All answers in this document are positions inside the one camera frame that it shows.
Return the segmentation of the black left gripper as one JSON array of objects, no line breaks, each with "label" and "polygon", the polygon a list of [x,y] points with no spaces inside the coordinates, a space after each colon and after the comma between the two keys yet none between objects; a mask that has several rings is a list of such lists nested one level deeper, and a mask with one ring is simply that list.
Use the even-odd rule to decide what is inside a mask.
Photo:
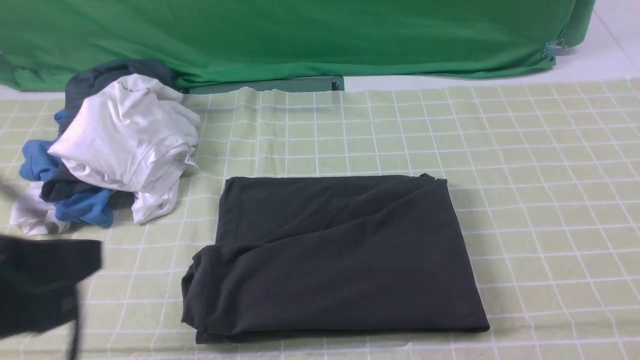
[{"label": "black left gripper", "polygon": [[80,319],[79,285],[100,271],[103,244],[94,239],[0,241],[2,338],[41,334]]}]

